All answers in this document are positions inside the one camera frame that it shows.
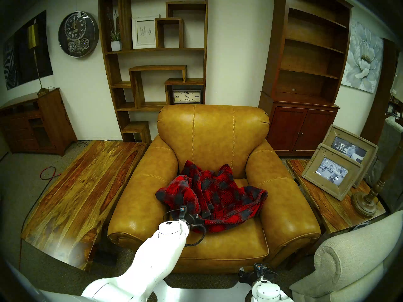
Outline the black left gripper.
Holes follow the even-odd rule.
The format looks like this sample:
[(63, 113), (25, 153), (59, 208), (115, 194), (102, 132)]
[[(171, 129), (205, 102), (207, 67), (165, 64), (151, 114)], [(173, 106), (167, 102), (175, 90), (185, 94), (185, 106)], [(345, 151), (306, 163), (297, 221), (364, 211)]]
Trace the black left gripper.
[(178, 220), (184, 221), (189, 231), (205, 232), (205, 220), (198, 215), (191, 214), (186, 206), (179, 207)]

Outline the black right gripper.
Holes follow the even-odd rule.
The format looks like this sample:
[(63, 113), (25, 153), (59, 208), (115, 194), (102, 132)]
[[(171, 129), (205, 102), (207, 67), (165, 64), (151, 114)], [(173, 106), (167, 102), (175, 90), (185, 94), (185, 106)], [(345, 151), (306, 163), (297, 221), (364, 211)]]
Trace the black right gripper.
[(253, 270), (247, 272), (244, 268), (240, 268), (238, 272), (238, 282), (246, 283), (253, 286), (258, 281), (271, 281), (278, 273), (270, 270), (264, 263), (256, 263)]

